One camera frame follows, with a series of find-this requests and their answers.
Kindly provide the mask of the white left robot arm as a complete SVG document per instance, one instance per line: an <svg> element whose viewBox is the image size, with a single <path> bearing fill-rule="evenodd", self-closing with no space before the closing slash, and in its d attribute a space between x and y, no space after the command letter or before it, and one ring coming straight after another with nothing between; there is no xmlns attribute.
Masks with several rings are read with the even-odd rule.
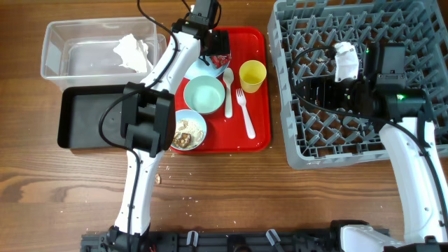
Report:
<svg viewBox="0 0 448 252"><path fill-rule="evenodd" d="M120 213L101 244L106 251L150 251L151 196L158 165L172 144L176 127L175 94L190 66L201 56L230 53L229 36L217 29L218 1L197 0L192 10L172 24L169 45L154 69L140 82L125 85L123 94L101 115L121 106L120 134L127 151L127 177Z"/></svg>

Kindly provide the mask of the red snack wrapper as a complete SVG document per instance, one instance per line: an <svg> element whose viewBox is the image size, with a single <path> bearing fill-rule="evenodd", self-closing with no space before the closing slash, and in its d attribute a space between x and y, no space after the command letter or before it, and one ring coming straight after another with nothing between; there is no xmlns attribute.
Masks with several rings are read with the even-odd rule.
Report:
<svg viewBox="0 0 448 252"><path fill-rule="evenodd" d="M210 56L210 60L217 69L229 63L231 59L230 54Z"/></svg>

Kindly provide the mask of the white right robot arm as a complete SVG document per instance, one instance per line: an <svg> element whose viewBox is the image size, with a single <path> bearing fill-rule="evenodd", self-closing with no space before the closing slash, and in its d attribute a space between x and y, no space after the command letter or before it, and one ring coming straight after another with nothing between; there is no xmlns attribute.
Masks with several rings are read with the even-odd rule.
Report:
<svg viewBox="0 0 448 252"><path fill-rule="evenodd" d="M327 47L334 78L308 84L295 77L298 58L288 69L291 90L306 105L374 125L391 161L405 224L402 241L358 220L332 224L332 248L339 251L446 251L447 181L435 141L435 116L424 90L406 86L405 46L373 43L359 60L354 47Z"/></svg>

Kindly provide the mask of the white napkin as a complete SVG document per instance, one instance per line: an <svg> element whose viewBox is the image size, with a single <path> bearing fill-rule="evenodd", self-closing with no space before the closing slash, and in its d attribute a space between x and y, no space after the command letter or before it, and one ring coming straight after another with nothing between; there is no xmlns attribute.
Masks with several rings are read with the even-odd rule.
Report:
<svg viewBox="0 0 448 252"><path fill-rule="evenodd" d="M148 45L143 40L136 40L133 34L122 37L113 52L121 58L121 67L131 69L138 74L153 69L153 64L148 59Z"/></svg>

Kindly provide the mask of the light blue bowl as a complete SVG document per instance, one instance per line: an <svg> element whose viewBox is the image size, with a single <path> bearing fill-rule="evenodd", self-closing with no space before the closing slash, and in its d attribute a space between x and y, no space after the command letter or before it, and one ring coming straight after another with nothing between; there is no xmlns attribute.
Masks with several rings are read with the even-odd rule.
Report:
<svg viewBox="0 0 448 252"><path fill-rule="evenodd" d="M202 126L202 128L205 131L205 135L204 135L204 140L205 140L205 137L207 135L207 124L206 124L205 119L198 112L190 110L190 109L182 109L182 110L179 110L179 111L176 112L176 122L181 120L181 119L186 119L186 118L192 118L193 120L196 120ZM191 149L191 150L179 150L179 149L176 149L176 150L178 150L178 151L191 151L193 149Z"/></svg>

